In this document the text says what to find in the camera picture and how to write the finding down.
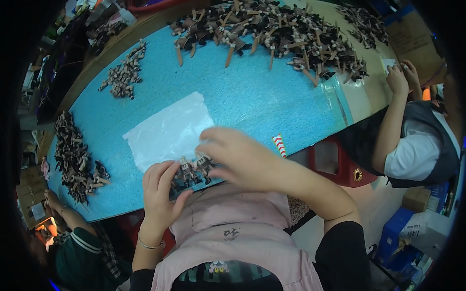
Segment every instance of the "plaid shirt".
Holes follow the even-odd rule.
[[[107,233],[103,229],[102,225],[98,222],[93,223],[92,227],[96,231],[99,239],[102,241],[102,250],[103,250],[102,260],[105,263],[105,266],[115,278],[118,278],[121,275],[121,271],[118,268],[117,255],[115,254],[115,251],[113,250],[113,246],[110,242],[110,239]],[[66,231],[56,236],[54,238],[54,243],[58,245],[62,245],[70,238],[71,238],[71,232]]]

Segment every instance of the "gray vest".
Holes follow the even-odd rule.
[[[431,102],[412,101],[407,103],[404,110],[403,123],[406,119],[413,119],[436,129],[441,136],[442,148],[440,149],[440,155],[434,169],[426,179],[423,181],[413,181],[388,177],[391,186],[393,188],[410,188],[447,182],[459,169],[460,160],[452,139],[432,112]]]

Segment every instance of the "pink shirt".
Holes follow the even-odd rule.
[[[178,249],[156,266],[151,291],[169,291],[185,270],[217,260],[259,265],[284,291],[322,291],[307,252],[283,231],[291,226],[286,195],[247,193],[231,184],[193,195],[171,226]]]

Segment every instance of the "bracelet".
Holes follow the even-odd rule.
[[[63,209],[65,209],[66,207],[68,207],[68,206],[65,205],[65,206],[62,207],[62,217],[63,217]]]
[[[142,241],[141,241],[141,238],[139,237],[139,232],[137,233],[137,241],[141,244],[141,246],[145,247],[146,249],[150,249],[150,250],[153,250],[153,249],[156,249],[158,248],[159,246],[161,246],[163,244],[163,242],[160,242],[160,244],[156,247],[150,247],[146,244],[144,244]]]

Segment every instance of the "red chair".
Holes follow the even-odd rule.
[[[309,169],[340,186],[357,188],[377,179],[348,157],[336,135],[309,147],[308,155]]]

